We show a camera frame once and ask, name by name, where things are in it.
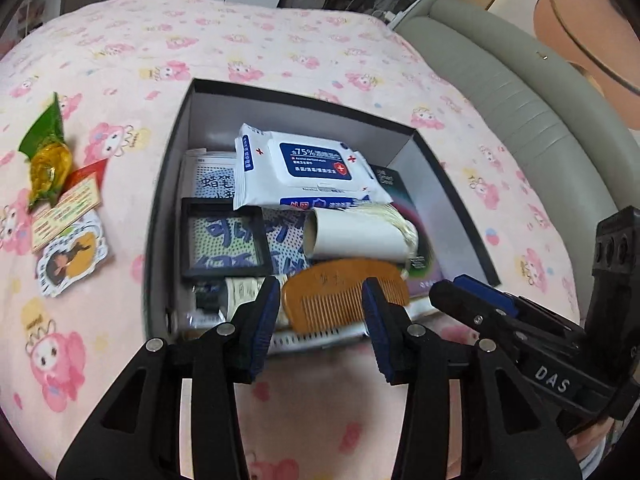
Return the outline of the cartoon figure sticker pack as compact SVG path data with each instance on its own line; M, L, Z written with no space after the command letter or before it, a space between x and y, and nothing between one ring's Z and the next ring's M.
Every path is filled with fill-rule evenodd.
M43 297L57 297L96 270L108 256L99 215L90 210L43 249L36 280Z

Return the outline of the pink text card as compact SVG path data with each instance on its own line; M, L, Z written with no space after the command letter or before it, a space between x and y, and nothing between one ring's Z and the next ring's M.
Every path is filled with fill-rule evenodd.
M32 252L39 252L89 210L101 203L98 179L90 174L64 193L58 203L32 220Z

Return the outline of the red envelope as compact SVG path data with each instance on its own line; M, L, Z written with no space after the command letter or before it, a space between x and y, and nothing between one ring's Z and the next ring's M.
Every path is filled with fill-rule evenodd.
M96 162L92 162L85 167L76 169L75 171L71 172L65 180L63 192L66 193L75 185L78 185L79 182L87 179L88 177L94 177L96 179L96 185L98 186L98 188L102 188L107 163L107 159L100 159Z

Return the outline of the green yellow snack packet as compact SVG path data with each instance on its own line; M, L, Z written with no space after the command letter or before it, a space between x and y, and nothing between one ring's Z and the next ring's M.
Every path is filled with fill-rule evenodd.
M73 166L73 154L65 142L58 94L24 135L18 151L27 157L30 192L28 211L47 202L54 206Z

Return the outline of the dark booklet in box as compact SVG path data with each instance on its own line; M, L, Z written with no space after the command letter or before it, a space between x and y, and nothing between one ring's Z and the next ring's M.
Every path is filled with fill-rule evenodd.
M431 286L444 276L424 223L399 172L383 166L372 165L371 168L378 183L393 199L393 206L416 231L416 251L407 269L408 291L411 299L426 297Z

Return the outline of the white cardboard tube roll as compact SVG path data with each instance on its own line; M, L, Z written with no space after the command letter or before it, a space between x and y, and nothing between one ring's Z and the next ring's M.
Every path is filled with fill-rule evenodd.
M304 224L307 259L367 258L407 263L416 251L416 231L393 205L314 208Z

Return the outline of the wooden comb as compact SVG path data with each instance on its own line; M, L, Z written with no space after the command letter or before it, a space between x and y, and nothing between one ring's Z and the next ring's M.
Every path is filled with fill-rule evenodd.
M352 258L317 263L282 286L288 324L299 335L320 334L363 320L362 284L376 278L391 304L408 307L409 291L397 266Z

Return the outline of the grey padded headboard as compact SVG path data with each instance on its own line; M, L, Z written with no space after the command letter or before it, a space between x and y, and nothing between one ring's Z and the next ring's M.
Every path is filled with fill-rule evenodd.
M639 203L639 145L582 75L462 0L419 0L394 27L453 84L523 170L567 249L585 316L598 223Z

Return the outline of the pink cartoon print blanket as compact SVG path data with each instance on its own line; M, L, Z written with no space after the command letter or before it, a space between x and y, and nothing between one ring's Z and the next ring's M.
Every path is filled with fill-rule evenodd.
M53 474L143 340L143 251L166 143L193 78L342 104L416 128L501 286L572 321L570 258L517 162L457 87L382 22L214 0L111 0L50 21L1 61L1 406ZM36 282L23 136L52 96L78 166L107 162L110 255L47 299Z

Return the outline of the black framed blue picture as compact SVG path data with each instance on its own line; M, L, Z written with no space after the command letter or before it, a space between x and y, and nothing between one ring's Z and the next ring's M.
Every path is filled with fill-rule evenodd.
M179 254L181 277L190 283L273 274L262 210L234 209L230 200L181 200Z

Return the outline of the white blue wet wipes pack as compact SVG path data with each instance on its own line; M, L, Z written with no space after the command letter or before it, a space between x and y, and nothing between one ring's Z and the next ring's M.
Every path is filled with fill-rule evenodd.
M392 199L345 143L244 124L234 139L233 207L345 209Z

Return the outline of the dark grey shoe box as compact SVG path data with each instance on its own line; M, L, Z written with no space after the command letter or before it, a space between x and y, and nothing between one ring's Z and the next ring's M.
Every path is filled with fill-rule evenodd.
M445 278L500 283L495 261L446 171L413 128L326 101L228 82L195 79L166 145L145 248L146 336L178 340L177 311L191 293L179 276L181 162L190 148L230 151L240 127L341 141L373 166L398 172Z

